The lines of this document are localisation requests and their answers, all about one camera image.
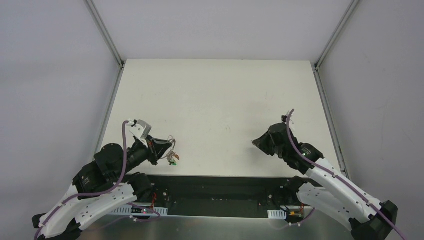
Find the large metal keyring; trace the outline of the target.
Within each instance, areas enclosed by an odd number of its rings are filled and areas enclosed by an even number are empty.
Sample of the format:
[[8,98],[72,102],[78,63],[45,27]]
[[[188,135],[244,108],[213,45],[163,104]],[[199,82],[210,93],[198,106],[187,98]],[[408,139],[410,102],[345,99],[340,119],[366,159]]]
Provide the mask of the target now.
[[180,156],[175,152],[177,141],[172,135],[168,137],[167,141],[171,143],[171,147],[165,153],[164,158],[171,166],[176,166],[177,162],[180,161]]

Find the green tag key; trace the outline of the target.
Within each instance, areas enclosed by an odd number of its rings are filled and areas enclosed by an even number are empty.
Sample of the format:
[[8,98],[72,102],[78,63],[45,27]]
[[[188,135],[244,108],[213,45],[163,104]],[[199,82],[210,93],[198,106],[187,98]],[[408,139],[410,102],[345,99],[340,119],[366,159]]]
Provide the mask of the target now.
[[168,162],[169,162],[170,166],[176,166],[177,165],[177,162],[174,159],[170,159]]

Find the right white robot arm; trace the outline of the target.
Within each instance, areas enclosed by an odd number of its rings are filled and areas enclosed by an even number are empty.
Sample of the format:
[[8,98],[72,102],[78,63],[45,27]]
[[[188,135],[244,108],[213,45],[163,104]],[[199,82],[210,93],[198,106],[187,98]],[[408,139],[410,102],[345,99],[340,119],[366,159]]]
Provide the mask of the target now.
[[355,240],[384,240],[394,229],[398,207],[393,202],[382,202],[352,183],[317,148],[298,142],[284,122],[271,125],[252,144],[319,185],[294,176],[281,189],[282,197],[275,198],[276,205],[311,206],[342,224]]

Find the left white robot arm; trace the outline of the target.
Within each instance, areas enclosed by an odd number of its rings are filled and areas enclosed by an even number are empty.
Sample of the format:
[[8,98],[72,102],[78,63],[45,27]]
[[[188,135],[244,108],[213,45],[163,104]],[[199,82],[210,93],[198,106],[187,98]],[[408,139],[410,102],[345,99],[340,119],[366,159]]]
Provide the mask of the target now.
[[62,199],[47,213],[32,217],[36,240],[76,240],[98,219],[135,201],[152,200],[153,186],[144,173],[130,174],[145,161],[156,166],[170,154],[176,141],[147,137],[147,145],[136,139],[123,149],[117,143],[105,145],[72,179]]

